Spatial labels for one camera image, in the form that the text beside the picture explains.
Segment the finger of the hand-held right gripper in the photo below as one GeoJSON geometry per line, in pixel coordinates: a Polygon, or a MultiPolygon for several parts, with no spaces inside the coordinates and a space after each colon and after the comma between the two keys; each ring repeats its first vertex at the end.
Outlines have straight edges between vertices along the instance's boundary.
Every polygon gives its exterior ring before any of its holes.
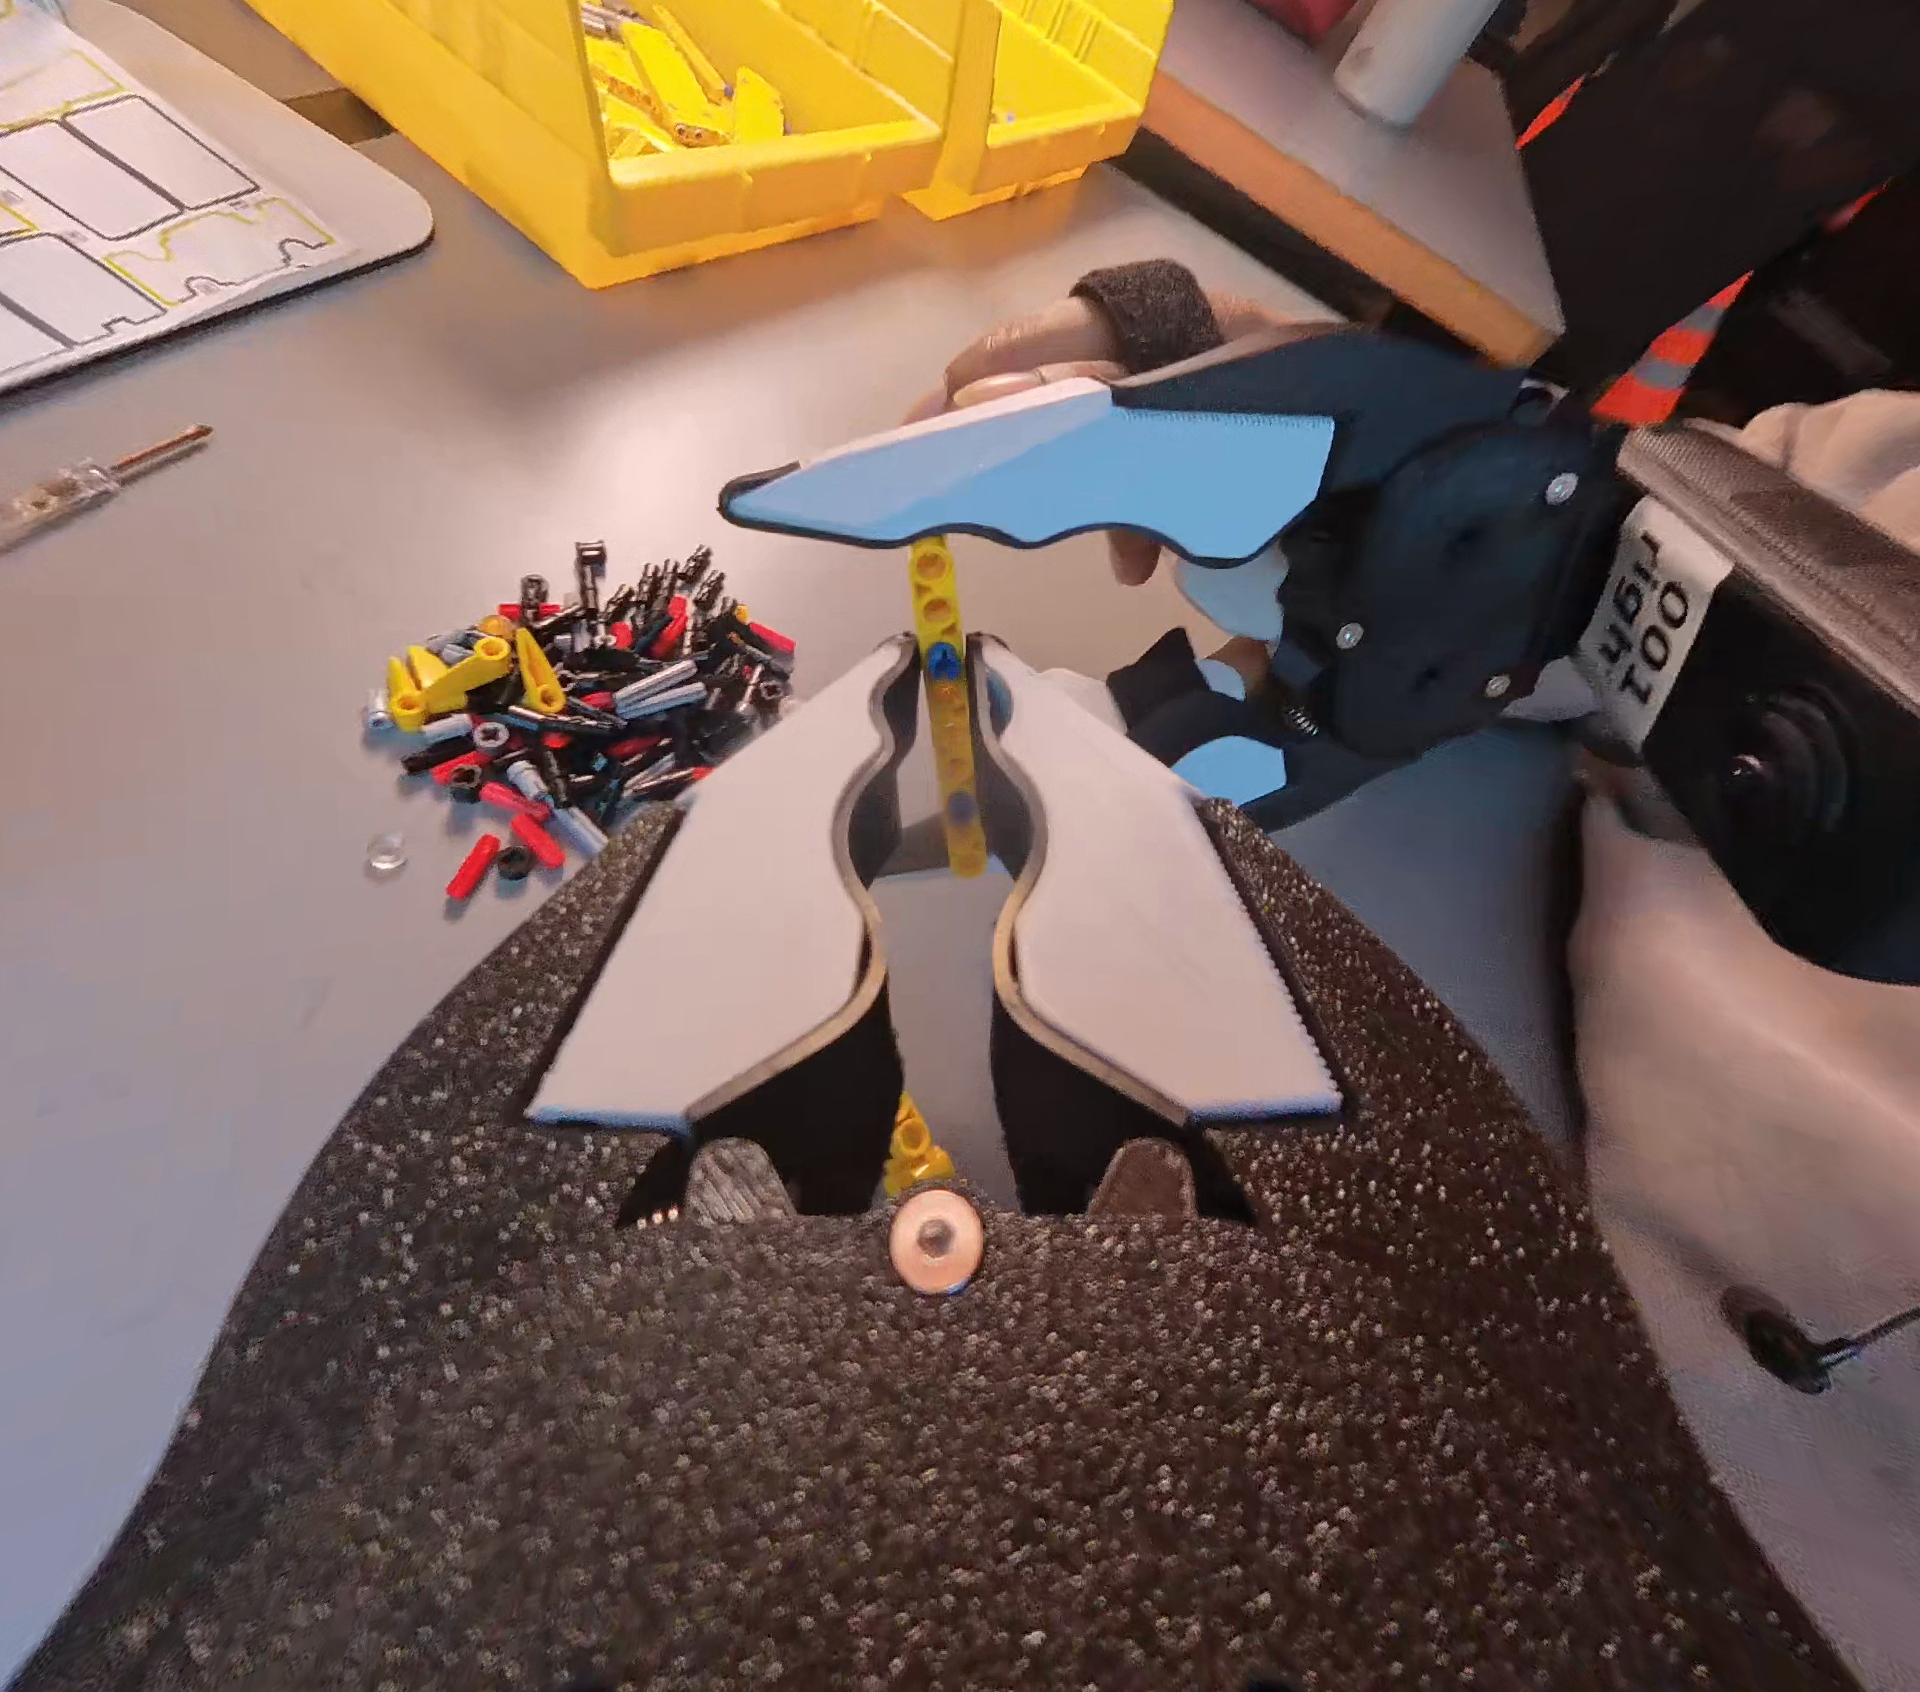
{"type": "Polygon", "coordinates": [[[721,515],[766,534],[895,550],[939,534],[1043,550],[1133,531],[1203,567],[1266,552],[1320,496],[1323,414],[1135,408],[1066,382],[728,481],[721,515]]]}
{"type": "Polygon", "coordinates": [[[1172,771],[1196,797],[1229,801],[1264,833],[1280,833],[1336,803],[1328,757],[1324,739],[1270,743],[1235,733],[1190,748],[1172,771]]]}

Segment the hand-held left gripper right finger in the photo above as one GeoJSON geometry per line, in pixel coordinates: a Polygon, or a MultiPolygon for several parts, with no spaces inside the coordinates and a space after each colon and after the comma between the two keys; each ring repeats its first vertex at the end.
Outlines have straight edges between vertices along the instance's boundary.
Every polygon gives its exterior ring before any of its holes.
{"type": "Polygon", "coordinates": [[[1340,1113],[1203,796],[1001,640],[973,640],[973,743],[1021,1027],[1174,1123],[1340,1113]]]}

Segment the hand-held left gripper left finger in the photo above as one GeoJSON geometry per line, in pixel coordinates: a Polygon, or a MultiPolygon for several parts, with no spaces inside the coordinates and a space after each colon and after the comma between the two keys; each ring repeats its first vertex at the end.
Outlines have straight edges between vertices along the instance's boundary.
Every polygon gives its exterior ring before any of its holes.
{"type": "Polygon", "coordinates": [[[918,703],[916,641],[886,637],[682,796],[533,1122],[691,1130],[849,1027],[918,703]]]}

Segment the pile of small building parts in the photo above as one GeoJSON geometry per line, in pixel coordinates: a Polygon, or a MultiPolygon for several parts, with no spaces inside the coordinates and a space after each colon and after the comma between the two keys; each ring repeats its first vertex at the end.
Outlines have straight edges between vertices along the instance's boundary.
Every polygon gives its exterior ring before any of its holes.
{"type": "Polygon", "coordinates": [[[709,546],[620,576],[587,537],[567,579],[525,571],[477,619],[390,653],[361,733],[446,813],[461,849],[440,903],[459,916],[563,882],[685,801],[784,715],[798,656],[709,546]]]}

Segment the long yellow building beam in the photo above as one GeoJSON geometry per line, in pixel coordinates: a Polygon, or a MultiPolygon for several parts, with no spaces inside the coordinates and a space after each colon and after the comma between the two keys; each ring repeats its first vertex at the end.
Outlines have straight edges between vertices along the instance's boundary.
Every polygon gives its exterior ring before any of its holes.
{"type": "Polygon", "coordinates": [[[939,819],[953,873],[973,879],[986,872],[991,845],[985,819],[976,833],[951,833],[944,824],[948,794],[973,792],[979,797],[976,750],[973,726],[973,694],[969,681],[969,645],[959,600],[956,565],[948,537],[930,534],[912,541],[908,550],[908,590],[914,629],[918,637],[924,718],[933,750],[935,784],[939,787],[939,819]],[[959,681],[936,683],[924,668],[924,648],[948,641],[965,653],[965,674],[959,681]]]}

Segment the heap of mixed building parts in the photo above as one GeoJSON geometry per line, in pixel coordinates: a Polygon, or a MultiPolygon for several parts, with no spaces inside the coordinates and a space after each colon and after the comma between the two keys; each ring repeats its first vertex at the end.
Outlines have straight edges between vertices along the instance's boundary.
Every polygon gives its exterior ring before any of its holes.
{"type": "Polygon", "coordinates": [[[581,0],[589,76],[611,163],[792,134],[780,90],[763,72],[723,72],[665,4],[581,0]]]}

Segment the person's right forearm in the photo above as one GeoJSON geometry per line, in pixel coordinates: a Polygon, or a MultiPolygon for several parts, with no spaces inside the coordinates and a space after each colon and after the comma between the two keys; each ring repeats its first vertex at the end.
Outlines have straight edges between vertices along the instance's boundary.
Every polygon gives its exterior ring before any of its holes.
{"type": "Polygon", "coordinates": [[[1919,394],[1865,389],[1766,408],[1737,441],[1869,526],[1919,550],[1919,394]]]}

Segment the grey desk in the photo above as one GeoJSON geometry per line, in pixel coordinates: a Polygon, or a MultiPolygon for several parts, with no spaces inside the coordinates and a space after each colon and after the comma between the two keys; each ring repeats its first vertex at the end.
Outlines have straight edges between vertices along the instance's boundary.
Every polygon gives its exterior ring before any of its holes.
{"type": "Polygon", "coordinates": [[[623,567],[709,543],[816,685],[901,622],[901,564],[723,526],[732,475],[891,424],[1089,268],[1392,316],[1260,216],[1172,206],[1155,143],[1148,183],[1122,160],[615,289],[406,138],[355,148],[427,200],[424,249],[4,397],[4,491],[213,426],[4,556],[4,1678],[133,1512],[326,1136],[548,888],[444,912],[462,843],[361,727],[388,656],[583,537],[623,567]]]}

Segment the person's right hand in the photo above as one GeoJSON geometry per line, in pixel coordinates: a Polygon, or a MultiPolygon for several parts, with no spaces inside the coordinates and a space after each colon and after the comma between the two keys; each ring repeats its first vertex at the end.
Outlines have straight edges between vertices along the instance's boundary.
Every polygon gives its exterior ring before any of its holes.
{"type": "Polygon", "coordinates": [[[1068,295],[1019,321],[979,336],[948,359],[942,384],[922,408],[936,415],[1045,384],[1124,375],[1113,321],[1086,295],[1068,295]]]}

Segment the wood edged side table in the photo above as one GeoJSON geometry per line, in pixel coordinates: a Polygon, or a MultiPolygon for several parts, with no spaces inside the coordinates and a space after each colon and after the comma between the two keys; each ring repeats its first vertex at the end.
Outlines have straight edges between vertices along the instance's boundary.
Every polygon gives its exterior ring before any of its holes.
{"type": "Polygon", "coordinates": [[[1355,107],[1332,63],[1246,0],[1170,0],[1142,130],[1260,212],[1507,363],[1565,314],[1495,72],[1461,63],[1411,128],[1355,107]]]}

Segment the dark chair back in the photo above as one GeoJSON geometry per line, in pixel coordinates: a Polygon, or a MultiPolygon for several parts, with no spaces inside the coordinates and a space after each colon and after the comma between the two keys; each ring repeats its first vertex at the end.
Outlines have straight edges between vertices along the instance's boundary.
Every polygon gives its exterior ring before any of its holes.
{"type": "Polygon", "coordinates": [[[1562,316],[1543,375],[1662,424],[1749,280],[1916,155],[1919,0],[1700,0],[1521,143],[1562,316]]]}

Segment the person's beige sweatshirt torso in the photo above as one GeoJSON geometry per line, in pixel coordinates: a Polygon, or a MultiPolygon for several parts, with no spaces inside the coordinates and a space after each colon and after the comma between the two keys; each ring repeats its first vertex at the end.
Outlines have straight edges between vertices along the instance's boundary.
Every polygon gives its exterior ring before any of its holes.
{"type": "Polygon", "coordinates": [[[1724,1309],[1761,1298],[1830,1339],[1916,1306],[1916,989],[1788,953],[1705,851],[1604,796],[1583,869],[1568,964],[1606,1242],[1777,1571],[1865,1685],[1916,1687],[1916,1328],[1800,1394],[1724,1309]]]}

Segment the white printed mat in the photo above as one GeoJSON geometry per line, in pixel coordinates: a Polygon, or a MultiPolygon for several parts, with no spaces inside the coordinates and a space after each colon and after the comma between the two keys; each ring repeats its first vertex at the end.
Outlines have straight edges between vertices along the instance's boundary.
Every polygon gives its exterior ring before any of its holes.
{"type": "Polygon", "coordinates": [[[432,233],[420,192],[160,23],[4,0],[4,394],[432,233]]]}

